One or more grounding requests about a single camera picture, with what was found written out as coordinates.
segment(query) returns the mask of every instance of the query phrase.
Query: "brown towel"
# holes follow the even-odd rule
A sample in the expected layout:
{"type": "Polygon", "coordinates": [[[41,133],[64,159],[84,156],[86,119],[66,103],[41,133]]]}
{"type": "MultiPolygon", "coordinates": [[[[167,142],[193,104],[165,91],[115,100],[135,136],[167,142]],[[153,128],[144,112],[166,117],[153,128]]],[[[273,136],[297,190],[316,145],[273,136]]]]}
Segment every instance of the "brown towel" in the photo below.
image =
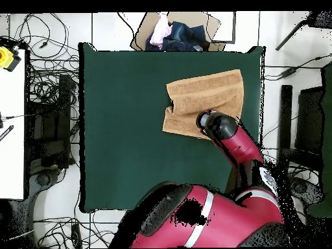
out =
{"type": "Polygon", "coordinates": [[[173,110],[166,108],[164,132],[209,139],[196,126],[200,112],[215,110],[236,120],[241,118],[243,80],[239,69],[178,80],[166,87],[173,110]]]}

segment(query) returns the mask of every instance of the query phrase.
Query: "chair leg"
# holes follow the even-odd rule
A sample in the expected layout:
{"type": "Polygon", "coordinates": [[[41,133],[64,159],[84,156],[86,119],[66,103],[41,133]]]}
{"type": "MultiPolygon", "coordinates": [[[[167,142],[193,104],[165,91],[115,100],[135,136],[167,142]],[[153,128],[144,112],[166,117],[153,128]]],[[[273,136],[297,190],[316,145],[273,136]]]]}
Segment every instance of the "chair leg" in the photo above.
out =
{"type": "Polygon", "coordinates": [[[297,32],[301,27],[303,27],[304,25],[307,25],[309,22],[309,20],[303,20],[301,22],[299,22],[299,24],[297,24],[293,30],[289,33],[289,35],[276,47],[276,51],[280,50],[288,40],[290,40],[290,38],[295,34],[295,32],[297,32]]]}

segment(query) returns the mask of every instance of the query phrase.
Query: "blue cloth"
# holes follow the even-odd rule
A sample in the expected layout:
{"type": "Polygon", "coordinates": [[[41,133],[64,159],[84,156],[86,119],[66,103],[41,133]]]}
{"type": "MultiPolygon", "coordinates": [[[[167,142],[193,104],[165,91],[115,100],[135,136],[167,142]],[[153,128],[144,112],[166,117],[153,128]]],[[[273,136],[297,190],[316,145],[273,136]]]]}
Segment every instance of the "blue cloth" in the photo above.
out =
{"type": "Polygon", "coordinates": [[[197,51],[194,46],[208,48],[204,26],[189,28],[186,24],[173,22],[171,34],[163,39],[163,51],[197,51]]]}
{"type": "Polygon", "coordinates": [[[153,33],[150,34],[150,36],[148,37],[148,39],[145,42],[145,50],[146,51],[162,51],[158,46],[150,44],[150,40],[151,40],[152,35],[153,35],[153,33]]]}

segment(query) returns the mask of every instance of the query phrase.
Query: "cardboard box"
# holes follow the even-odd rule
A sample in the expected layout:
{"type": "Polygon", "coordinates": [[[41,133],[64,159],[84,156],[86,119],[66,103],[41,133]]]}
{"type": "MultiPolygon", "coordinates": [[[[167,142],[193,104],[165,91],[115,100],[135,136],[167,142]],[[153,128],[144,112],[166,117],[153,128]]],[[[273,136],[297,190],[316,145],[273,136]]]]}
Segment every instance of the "cardboard box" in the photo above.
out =
{"type": "MultiPolygon", "coordinates": [[[[147,12],[138,28],[138,31],[136,32],[136,43],[144,51],[146,40],[150,34],[153,33],[154,27],[156,26],[159,18],[160,17],[157,13],[147,12]]],[[[190,28],[203,25],[206,33],[206,41],[208,42],[213,39],[220,24],[219,20],[203,12],[169,12],[167,18],[170,23],[177,21],[186,24],[190,28]]],[[[133,40],[130,46],[133,49],[140,51],[136,43],[135,40],[133,40]]],[[[223,49],[224,43],[212,43],[209,46],[209,51],[222,51],[223,49]]]]}

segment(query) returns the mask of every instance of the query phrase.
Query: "green tabletop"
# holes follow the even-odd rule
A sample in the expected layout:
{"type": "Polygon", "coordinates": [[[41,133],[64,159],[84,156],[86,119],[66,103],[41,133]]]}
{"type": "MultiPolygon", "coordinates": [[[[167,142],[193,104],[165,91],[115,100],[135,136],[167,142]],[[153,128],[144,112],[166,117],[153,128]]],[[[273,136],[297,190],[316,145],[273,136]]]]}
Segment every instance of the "green tabletop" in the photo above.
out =
{"type": "Polygon", "coordinates": [[[250,53],[98,52],[86,43],[80,48],[85,211],[132,209],[165,180],[225,189],[231,165],[211,141],[162,132],[171,105],[166,84],[240,69],[242,121],[257,139],[262,47],[250,53]]]}

